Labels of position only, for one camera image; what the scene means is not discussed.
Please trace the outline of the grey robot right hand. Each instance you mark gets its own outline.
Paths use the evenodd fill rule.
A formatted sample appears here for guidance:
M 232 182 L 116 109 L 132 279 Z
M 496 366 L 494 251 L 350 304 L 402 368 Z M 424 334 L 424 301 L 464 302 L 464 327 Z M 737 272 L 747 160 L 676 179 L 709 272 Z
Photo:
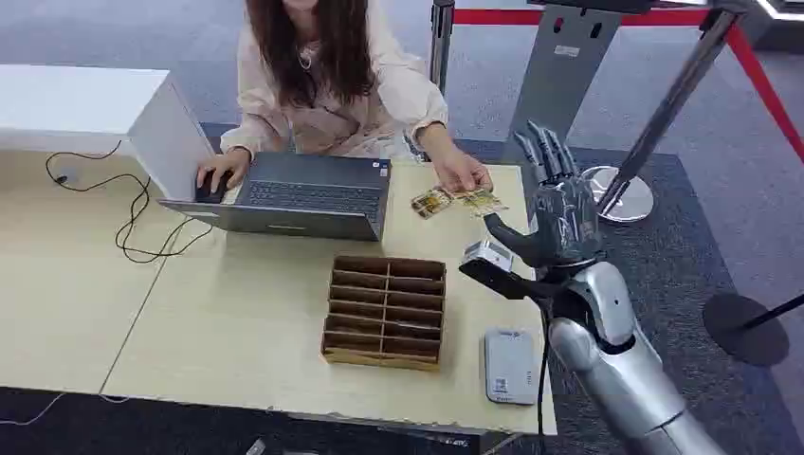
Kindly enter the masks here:
M 496 213 L 484 217 L 487 230 L 525 264 L 572 268 L 597 260 L 602 248 L 591 183 L 582 176 L 570 149 L 557 134 L 529 119 L 528 132 L 513 133 L 536 180 L 535 225 L 525 235 Z

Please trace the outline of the person's left hand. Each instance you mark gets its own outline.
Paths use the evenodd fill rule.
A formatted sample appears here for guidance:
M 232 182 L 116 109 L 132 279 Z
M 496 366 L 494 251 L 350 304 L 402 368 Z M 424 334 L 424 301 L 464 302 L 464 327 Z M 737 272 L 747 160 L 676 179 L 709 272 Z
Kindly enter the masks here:
M 494 188 L 486 166 L 454 145 L 438 151 L 430 160 L 441 186 L 450 192 Z

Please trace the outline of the person's right hand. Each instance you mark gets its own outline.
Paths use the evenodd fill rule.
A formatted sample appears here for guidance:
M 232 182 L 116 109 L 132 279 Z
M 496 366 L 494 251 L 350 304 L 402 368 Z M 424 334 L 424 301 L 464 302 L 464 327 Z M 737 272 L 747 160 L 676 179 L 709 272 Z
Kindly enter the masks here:
M 251 152 L 242 147 L 234 147 L 222 155 L 207 158 L 198 166 L 196 188 L 203 187 L 209 176 L 210 190 L 217 191 L 227 173 L 230 173 L 230 177 L 225 184 L 226 190 L 235 188 L 247 174 L 251 160 Z

